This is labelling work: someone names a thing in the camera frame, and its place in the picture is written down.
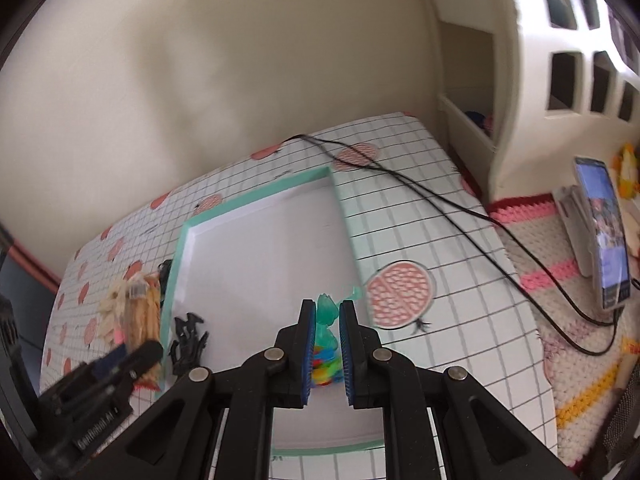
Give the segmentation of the black claw hair clip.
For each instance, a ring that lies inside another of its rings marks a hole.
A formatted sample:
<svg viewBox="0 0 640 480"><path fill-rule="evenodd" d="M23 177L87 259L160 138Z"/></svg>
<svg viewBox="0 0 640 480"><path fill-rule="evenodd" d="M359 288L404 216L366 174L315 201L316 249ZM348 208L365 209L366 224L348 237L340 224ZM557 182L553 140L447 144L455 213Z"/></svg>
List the black claw hair clip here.
<svg viewBox="0 0 640 480"><path fill-rule="evenodd" d="M206 348L209 332L198 333L198 324L204 320L197 314L188 312L186 318L174 318L175 339L169 347L171 373L180 378L201 366L201 358Z"/></svg>

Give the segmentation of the cream lace scrunchie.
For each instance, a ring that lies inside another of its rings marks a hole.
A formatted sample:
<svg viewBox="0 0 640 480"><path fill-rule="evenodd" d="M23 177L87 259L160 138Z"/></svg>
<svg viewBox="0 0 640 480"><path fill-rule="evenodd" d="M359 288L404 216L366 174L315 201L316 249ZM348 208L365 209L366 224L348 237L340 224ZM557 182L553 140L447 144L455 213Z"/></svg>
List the cream lace scrunchie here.
<svg viewBox="0 0 640 480"><path fill-rule="evenodd" d="M111 284L106 297L100 301L98 307L100 322L96 329L96 334L111 348L115 347L113 342L113 330L115 327L121 328L127 339L130 321L127 310L128 286L129 283L124 280Z"/></svg>

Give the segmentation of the colourful block toy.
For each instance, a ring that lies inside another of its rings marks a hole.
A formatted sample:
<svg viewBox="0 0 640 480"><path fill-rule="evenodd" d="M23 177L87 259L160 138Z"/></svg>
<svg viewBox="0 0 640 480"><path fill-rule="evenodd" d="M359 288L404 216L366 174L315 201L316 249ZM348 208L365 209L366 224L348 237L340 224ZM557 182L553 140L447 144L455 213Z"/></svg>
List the colourful block toy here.
<svg viewBox="0 0 640 480"><path fill-rule="evenodd" d="M337 348L315 346L311 364L311 382L314 387L323 387L343 380L343 362Z"/></svg>

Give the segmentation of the green plastic hair clips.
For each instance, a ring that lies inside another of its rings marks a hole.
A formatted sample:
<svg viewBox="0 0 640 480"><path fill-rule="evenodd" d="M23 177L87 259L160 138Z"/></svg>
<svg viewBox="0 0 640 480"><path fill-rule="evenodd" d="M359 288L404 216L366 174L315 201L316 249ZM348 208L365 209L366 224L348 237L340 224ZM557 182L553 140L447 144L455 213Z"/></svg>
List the green plastic hair clips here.
<svg viewBox="0 0 640 480"><path fill-rule="evenodd" d="M320 294L316 301L316 328L314 329L314 348L338 348L338 341L331 326L340 316L340 304L328 294Z"/></svg>

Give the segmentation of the orange snack packet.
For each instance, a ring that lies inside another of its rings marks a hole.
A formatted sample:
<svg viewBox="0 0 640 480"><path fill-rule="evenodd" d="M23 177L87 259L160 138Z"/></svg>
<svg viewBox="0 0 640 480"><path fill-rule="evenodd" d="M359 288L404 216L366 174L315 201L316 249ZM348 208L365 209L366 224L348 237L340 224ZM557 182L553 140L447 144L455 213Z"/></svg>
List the orange snack packet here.
<svg viewBox="0 0 640 480"><path fill-rule="evenodd" d="M134 367L134 371L136 372L134 390L160 390L160 374L162 374L160 362L155 362L152 365L149 363L138 363Z"/></svg>

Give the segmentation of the pink hair roller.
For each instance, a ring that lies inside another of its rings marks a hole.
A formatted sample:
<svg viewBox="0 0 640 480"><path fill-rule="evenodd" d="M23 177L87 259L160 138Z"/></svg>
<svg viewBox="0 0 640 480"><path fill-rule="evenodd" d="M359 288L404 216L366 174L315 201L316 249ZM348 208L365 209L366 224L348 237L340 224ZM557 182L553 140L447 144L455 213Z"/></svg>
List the pink hair roller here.
<svg viewBox="0 0 640 480"><path fill-rule="evenodd" d="M125 333L119 327L115 327L113 330L113 342L115 347L118 347L121 344L126 344Z"/></svg>

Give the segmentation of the cream square hair clip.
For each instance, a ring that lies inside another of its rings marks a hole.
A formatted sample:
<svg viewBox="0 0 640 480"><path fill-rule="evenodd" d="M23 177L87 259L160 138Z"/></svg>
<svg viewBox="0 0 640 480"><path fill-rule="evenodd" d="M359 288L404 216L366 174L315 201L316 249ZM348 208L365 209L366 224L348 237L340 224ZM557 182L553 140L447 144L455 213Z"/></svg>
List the cream square hair clip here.
<svg viewBox="0 0 640 480"><path fill-rule="evenodd" d="M149 284L146 281L131 283L128 286L127 297L130 300L143 299L148 294Z"/></svg>

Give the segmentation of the pomegranate grid bedsheet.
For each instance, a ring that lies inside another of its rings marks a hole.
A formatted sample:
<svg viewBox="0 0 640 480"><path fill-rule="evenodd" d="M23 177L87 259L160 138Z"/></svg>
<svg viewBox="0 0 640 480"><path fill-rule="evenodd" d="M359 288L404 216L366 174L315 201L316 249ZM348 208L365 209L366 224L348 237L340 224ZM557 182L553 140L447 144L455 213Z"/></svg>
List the pomegranate grid bedsheet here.
<svg viewBox="0 0 640 480"><path fill-rule="evenodd" d="M64 272L44 340L41 387L107 352L96 334L100 301L114 282L172 260L188 220L320 167L332 172L352 243L361 284L347 298L355 299L360 323L417 366L461 366L480 382L452 300L480 284L463 269L472 257L459 247L471 231L453 215L485 221L484 208L423 125L399 113L321 131L314 142L267 148L158 196L90 240Z"/></svg>

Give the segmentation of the teal cardboard tray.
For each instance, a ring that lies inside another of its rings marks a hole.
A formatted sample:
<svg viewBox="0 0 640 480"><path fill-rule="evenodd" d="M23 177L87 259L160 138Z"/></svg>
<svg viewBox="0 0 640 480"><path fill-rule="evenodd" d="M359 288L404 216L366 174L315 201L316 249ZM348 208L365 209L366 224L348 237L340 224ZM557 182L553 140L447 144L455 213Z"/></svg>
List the teal cardboard tray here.
<svg viewBox="0 0 640 480"><path fill-rule="evenodd" d="M203 366L241 365L294 324L306 299L334 301L361 284L329 167L273 181L198 214L182 227L160 321L195 313L209 333Z"/></svg>

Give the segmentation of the crochet striped blanket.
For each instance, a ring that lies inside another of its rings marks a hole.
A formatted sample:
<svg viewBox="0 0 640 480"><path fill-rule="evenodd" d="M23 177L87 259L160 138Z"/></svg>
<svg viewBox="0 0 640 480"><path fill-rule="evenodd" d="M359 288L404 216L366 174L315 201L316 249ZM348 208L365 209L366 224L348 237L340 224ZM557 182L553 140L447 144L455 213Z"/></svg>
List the crochet striped blanket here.
<svg viewBox="0 0 640 480"><path fill-rule="evenodd" d="M588 278L551 195L503 200L487 213L500 230L463 212L471 255L463 269L477 289L452 297L476 378L572 471L585 466L617 403L624 359L639 354L638 304L617 327L601 326Z"/></svg>

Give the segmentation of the smartphone on stand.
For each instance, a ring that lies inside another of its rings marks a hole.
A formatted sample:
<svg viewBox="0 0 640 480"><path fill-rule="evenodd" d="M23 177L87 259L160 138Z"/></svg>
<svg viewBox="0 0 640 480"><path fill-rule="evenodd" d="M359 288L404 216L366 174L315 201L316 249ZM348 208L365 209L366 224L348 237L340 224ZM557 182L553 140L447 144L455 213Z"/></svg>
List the smartphone on stand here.
<svg viewBox="0 0 640 480"><path fill-rule="evenodd" d="M594 288L600 307L611 311L620 308L631 295L631 274L620 205L608 168L602 160L575 157L574 168L589 231Z"/></svg>

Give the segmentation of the white phone stand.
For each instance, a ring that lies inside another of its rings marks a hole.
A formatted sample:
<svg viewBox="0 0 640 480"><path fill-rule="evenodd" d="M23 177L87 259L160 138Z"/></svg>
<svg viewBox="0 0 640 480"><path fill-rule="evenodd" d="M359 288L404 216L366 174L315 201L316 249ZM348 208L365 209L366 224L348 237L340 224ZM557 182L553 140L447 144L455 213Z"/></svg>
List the white phone stand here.
<svg viewBox="0 0 640 480"><path fill-rule="evenodd" d="M573 249L579 273L584 278L592 278L594 262L591 233L578 187L576 185L561 186L552 192L552 196L570 241L570 247Z"/></svg>

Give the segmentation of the cream bedside shelf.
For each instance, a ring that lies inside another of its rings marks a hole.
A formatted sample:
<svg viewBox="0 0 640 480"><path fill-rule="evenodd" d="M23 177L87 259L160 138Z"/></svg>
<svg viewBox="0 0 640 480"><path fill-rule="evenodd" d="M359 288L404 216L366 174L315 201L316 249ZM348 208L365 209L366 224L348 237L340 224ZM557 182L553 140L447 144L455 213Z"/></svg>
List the cream bedside shelf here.
<svg viewBox="0 0 640 480"><path fill-rule="evenodd" d="M446 141L493 203L639 141L639 43L615 0L425 0Z"/></svg>

